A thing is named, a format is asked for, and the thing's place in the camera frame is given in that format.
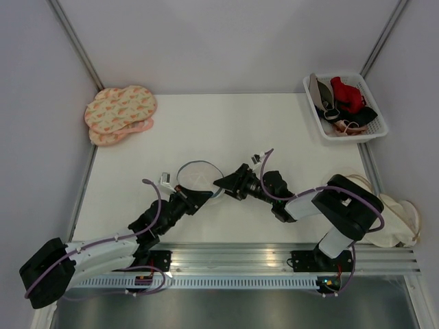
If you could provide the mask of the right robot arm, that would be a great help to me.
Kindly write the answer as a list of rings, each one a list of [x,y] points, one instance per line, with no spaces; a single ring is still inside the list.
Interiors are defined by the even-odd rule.
[[[252,196],[270,204],[272,213],[283,223],[315,215],[323,215],[331,223],[331,229],[312,250],[291,252],[289,264],[296,273],[352,271],[353,253],[348,248],[385,225],[383,202],[340,174],[324,186],[295,195],[278,171],[257,175],[243,164],[214,185],[235,199]]]

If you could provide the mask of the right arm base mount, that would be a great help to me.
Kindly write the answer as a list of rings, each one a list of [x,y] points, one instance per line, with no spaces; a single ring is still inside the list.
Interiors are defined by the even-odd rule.
[[[316,250],[290,252],[289,264],[295,273],[346,273],[353,269],[353,255],[344,250],[332,259]]]

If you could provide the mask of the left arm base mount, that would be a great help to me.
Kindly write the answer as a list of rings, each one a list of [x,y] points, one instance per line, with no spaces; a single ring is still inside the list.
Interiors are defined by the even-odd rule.
[[[170,250],[148,250],[143,254],[136,253],[134,261],[129,267],[151,266],[168,272],[171,266],[171,255]]]

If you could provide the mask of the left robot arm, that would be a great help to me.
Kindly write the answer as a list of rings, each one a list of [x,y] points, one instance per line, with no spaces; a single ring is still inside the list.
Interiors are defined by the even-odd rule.
[[[167,200],[158,198],[126,229],[108,237],[64,243],[48,240],[19,270],[25,299],[41,309],[89,278],[131,268],[143,271],[149,250],[185,215],[194,215],[213,196],[180,185]]]

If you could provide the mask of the white mesh laundry bag blue zipper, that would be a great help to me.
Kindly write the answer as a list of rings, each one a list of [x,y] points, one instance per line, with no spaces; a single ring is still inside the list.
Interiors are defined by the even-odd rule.
[[[222,200],[224,189],[214,185],[214,181],[224,178],[224,174],[213,163],[206,160],[187,162],[176,174],[179,185],[192,191],[210,191],[212,196],[207,205],[217,204]]]

